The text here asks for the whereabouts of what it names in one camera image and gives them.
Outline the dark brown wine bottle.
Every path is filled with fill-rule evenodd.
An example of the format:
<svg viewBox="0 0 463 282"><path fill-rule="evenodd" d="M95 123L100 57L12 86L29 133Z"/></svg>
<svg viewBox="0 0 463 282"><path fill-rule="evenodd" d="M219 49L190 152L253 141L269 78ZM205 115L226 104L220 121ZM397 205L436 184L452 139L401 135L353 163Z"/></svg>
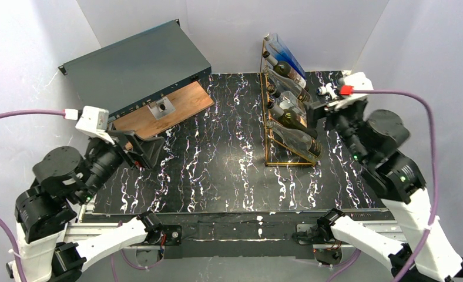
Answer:
<svg viewBox="0 0 463 282"><path fill-rule="evenodd" d="M278 61L269 51L264 51L262 57L273 67L273 70L284 78L289 78L300 85L304 90L309 90L306 80L287 62Z"/></svg>

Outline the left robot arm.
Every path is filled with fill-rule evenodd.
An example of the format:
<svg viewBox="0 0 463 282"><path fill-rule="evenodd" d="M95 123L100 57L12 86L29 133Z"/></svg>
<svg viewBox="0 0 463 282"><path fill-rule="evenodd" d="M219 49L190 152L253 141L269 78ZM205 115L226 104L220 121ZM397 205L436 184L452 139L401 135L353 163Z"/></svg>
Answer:
<svg viewBox="0 0 463 282"><path fill-rule="evenodd" d="M17 227L14 260L6 265L15 281L76 281L90 266L125 247L159 241L163 225L151 211L98 236L62 241L76 217L73 204L86 204L121 165L151 169L165 143L142 139L133 131L112 132L113 142L90 139L85 154L58 147L37 163L31 187L15 202Z"/></svg>

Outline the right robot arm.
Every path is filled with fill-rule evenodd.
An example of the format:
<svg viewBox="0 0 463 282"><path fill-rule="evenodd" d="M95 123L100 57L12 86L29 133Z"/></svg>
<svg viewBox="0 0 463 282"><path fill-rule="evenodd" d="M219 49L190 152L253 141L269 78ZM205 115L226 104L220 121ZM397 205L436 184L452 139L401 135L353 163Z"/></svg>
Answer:
<svg viewBox="0 0 463 282"><path fill-rule="evenodd" d="M361 177L391 212L405 242L368 229L338 209L319 218L327 239L353 245L379 261L395 281L453 281L463 278L463 257L449 243L430 202L425 179L416 162L400 152L410 133L394 112L379 109L368 117L366 99L307 105L310 125L324 119L326 130L341 137Z"/></svg>

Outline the blue glass bottle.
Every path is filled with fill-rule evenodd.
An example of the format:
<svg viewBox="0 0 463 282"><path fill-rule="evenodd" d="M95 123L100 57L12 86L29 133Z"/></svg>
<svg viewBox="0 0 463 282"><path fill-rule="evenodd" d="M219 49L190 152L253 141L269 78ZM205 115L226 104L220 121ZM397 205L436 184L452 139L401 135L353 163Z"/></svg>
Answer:
<svg viewBox="0 0 463 282"><path fill-rule="evenodd" d="M306 78L303 67L277 33L268 33L263 37L263 40L265 49L270 52L274 58L278 61L287 62L302 78Z"/></svg>

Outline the clear tall glass bottle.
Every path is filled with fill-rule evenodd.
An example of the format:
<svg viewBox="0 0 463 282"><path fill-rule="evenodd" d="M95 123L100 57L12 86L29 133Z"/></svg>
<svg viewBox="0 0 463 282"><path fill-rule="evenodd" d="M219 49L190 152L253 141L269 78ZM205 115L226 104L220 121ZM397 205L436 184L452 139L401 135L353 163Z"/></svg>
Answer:
<svg viewBox="0 0 463 282"><path fill-rule="evenodd" d="M282 92L289 90L299 101L306 103L312 102L311 95L292 79L280 76L269 66L264 66L261 72L277 87L278 90L281 90Z"/></svg>

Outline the clear round glass bottle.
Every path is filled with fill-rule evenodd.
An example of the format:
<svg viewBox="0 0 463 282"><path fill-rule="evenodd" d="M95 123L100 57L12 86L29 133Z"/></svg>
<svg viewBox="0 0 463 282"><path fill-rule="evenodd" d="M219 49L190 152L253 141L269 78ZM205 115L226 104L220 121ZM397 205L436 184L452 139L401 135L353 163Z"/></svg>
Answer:
<svg viewBox="0 0 463 282"><path fill-rule="evenodd" d="M307 133L298 129L289 129L273 120L266 121L266 128L278 135L283 144L300 157L315 164L321 159L321 144Z"/></svg>

